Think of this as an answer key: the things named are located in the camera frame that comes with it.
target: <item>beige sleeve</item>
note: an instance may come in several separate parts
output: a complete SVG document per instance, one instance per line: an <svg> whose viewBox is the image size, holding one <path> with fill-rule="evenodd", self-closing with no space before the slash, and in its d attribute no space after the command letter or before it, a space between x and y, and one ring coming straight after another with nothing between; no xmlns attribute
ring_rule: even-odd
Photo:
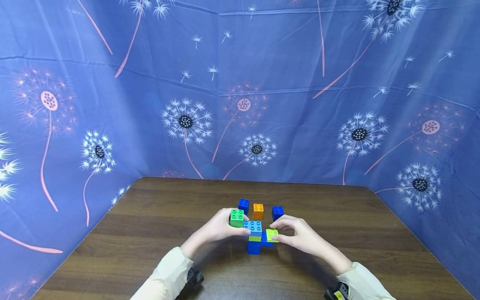
<svg viewBox="0 0 480 300"><path fill-rule="evenodd" d="M192 264L180 247L173 248L130 300L174 300L187 283Z"/></svg>
<svg viewBox="0 0 480 300"><path fill-rule="evenodd" d="M353 263L352 268L337 279L348 285L348 300L395 300L377 277L360 263Z"/></svg>

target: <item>pink stem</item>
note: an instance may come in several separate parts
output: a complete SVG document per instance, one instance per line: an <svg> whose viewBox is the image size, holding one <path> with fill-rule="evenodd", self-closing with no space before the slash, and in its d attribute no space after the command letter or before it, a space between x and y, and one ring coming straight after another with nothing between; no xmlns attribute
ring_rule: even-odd
<svg viewBox="0 0 480 300"><path fill-rule="evenodd" d="M120 75L120 73L123 71L123 68L125 68L125 65L127 64L128 56L130 55L130 51L131 51L132 46L133 46L133 41L135 40L135 37L137 36L138 27L140 26L141 19L142 19L142 15L140 14L138 16L137 27L135 28L135 31L134 31L133 36L132 36L132 40L130 42L130 46L128 47L127 55L125 55L125 58L123 59L123 62L121 63L121 65L120 65L120 67L117 71L117 74L115 74L115 78L117 78Z"/></svg>
<svg viewBox="0 0 480 300"><path fill-rule="evenodd" d="M90 176L88 176L87 181L85 181L85 185L84 185L84 205L85 205L85 211L87 212L87 227L88 227L88 224L90 224L90 211L88 210L87 200L85 199L85 190L92 176L93 176L93 172L90 173Z"/></svg>
<svg viewBox="0 0 480 300"><path fill-rule="evenodd" d="M323 90L321 90L320 92L318 92L312 99L315 99L317 98L318 96L320 96L321 94L323 94L326 90L328 90L331 86L333 86L338 80L340 80L340 78L342 78L343 76L345 76L345 74L347 74L348 71L350 71L351 68L353 68L354 65L357 64L357 62L362 58L362 56L365 54L365 52L367 51L367 49L370 47L370 45L372 44L373 40L370 41L370 43L368 43L367 47L365 48L365 50L360 54L360 56L340 75L338 76L335 80L333 80L329 85L327 85L326 87L323 88Z"/></svg>
<svg viewBox="0 0 480 300"><path fill-rule="evenodd" d="M324 47L324 30L322 27L322 15L320 12L320 0L317 0L318 19L320 20L320 38L322 41L322 75L325 77L325 47Z"/></svg>
<svg viewBox="0 0 480 300"><path fill-rule="evenodd" d="M343 165L343 177L342 177L342 184L345 185L345 169L347 168L347 161L348 161L348 156L345 158L345 164Z"/></svg>
<svg viewBox="0 0 480 300"><path fill-rule="evenodd" d="M388 151L387 153L385 153L384 155L382 155L381 158L379 158L370 168L368 168L368 170L365 172L364 175L367 175L368 172L370 172L370 170L373 169L373 167L375 167L387 154L389 154L390 152L392 152L393 150L395 150L395 148L397 148L398 146L400 146L400 145L403 144L404 142L408 141L409 139L411 139L411 138L414 137L415 135L419 134L420 132L421 132L421 131L412 134L411 136L409 136L409 137L406 138L405 140L399 142L395 147L393 147L392 149L390 149L390 151Z"/></svg>
<svg viewBox="0 0 480 300"><path fill-rule="evenodd" d="M110 49L110 46L109 46L108 43L107 43L107 40L104 38L102 32L100 31L100 28L98 28L98 26L96 25L95 21L92 19L92 17L91 17L90 14L87 12L87 10L85 9L84 5L82 4L82 2L81 2L80 0L78 0L78 4L80 4L80 6L82 7L82 9L83 9L84 12L86 13L87 17L90 19L90 22L92 22L93 27L95 27L98 35L102 38L102 41L103 41L103 43L105 44L105 46L107 46L107 49L110 51L110 54L113 54L112 50Z"/></svg>
<svg viewBox="0 0 480 300"><path fill-rule="evenodd" d="M63 253L62 250L57 250L57 249L52 249L52 248L43 248L43 247L36 247L32 245L25 244L17 239L12 238L11 236L5 234L3 231L0 230L0 236L6 238L7 240L10 240L14 242L15 244L18 244L20 246L23 246L25 248L28 248L30 250L38 251L38 252L43 252L43 253L51 253L51 254L59 254Z"/></svg>
<svg viewBox="0 0 480 300"><path fill-rule="evenodd" d="M195 165L193 164L192 160L190 159L190 155L188 154L187 143L184 143L184 144L185 144L185 151L187 151L188 160L189 160L190 163L192 164L192 167L193 167L193 169L195 170L195 172L197 172L198 176L200 176L200 178L203 179L203 176L200 174L200 172L197 170L197 168L195 168Z"/></svg>
<svg viewBox="0 0 480 300"><path fill-rule="evenodd" d="M228 126L230 125L230 123L232 123L233 119L236 117L236 115L238 114L239 111L240 111L240 110L237 110L237 112L233 115L233 117L230 119L230 121L228 122L228 124L225 126L225 129L223 130L222 136L220 136L220 140L218 141L218 144L216 145L215 152L213 153L212 162L215 160L216 153L217 153L217 151L218 151L218 147L220 147L220 142L221 142L222 139L223 139L223 135L225 134L225 131L227 131Z"/></svg>
<svg viewBox="0 0 480 300"><path fill-rule="evenodd" d="M225 180L227 178L227 176L230 174L230 172L233 171L233 169L235 169L236 167L238 167L242 162L243 162L243 160L241 162L237 163L232 169L230 169L230 171L228 171L228 173L225 175L225 177L222 180Z"/></svg>
<svg viewBox="0 0 480 300"><path fill-rule="evenodd" d="M378 194L378 193L383 192L383 191L389 191L389 190L396 190L396 188L379 190L379 191L376 191L375 194Z"/></svg>
<svg viewBox="0 0 480 300"><path fill-rule="evenodd" d="M49 111L48 113L49 113L48 120L49 120L50 124L48 126L47 145L45 146L45 152L43 153L42 165L40 166L40 182L42 183L43 193L45 193L45 196L50 201L50 204L53 206L53 209L55 209L55 211L58 212L58 208L55 205L55 202L53 202L52 197L50 197L50 193L48 192L47 185L45 184L45 179L44 179L44 176L43 176L43 169L45 167L45 159L47 158L48 146L50 146L50 139L52 137L52 112Z"/></svg>

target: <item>fabric backdrop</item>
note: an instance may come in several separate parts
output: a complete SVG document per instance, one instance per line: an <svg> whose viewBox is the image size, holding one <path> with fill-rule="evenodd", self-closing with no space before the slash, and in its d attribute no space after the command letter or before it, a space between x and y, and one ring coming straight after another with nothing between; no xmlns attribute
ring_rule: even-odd
<svg viewBox="0 0 480 300"><path fill-rule="evenodd" d="M2 1L0 298L30 298L143 176L365 186L480 298L479 14Z"/></svg>

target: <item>lime green lego brick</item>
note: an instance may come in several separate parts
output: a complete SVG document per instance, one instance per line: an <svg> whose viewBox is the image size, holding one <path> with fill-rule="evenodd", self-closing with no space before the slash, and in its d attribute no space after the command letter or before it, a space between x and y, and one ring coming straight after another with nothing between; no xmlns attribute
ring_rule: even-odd
<svg viewBox="0 0 480 300"><path fill-rule="evenodd" d="M278 230L276 230L276 229L265 229L265 232L267 233L267 242L278 243L277 240L272 240L272 236L277 235Z"/></svg>
<svg viewBox="0 0 480 300"><path fill-rule="evenodd" d="M243 210L232 209L230 213L230 226L242 228L243 227Z"/></svg>
<svg viewBox="0 0 480 300"><path fill-rule="evenodd" d="M262 237L248 237L248 241L262 241Z"/></svg>

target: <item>wood grain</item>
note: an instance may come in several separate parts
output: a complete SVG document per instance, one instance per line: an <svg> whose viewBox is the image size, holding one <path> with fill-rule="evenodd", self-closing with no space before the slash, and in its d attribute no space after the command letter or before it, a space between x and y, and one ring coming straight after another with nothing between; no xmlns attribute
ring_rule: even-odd
<svg viewBox="0 0 480 300"><path fill-rule="evenodd" d="M143 178L78 246L34 300L128 300L159 260L240 198L304 218L398 300L472 299L371 191L357 186ZM278 244L247 255L246 238L209 244L195 258L201 289L179 299L323 299L335 284L324 262Z"/></svg>

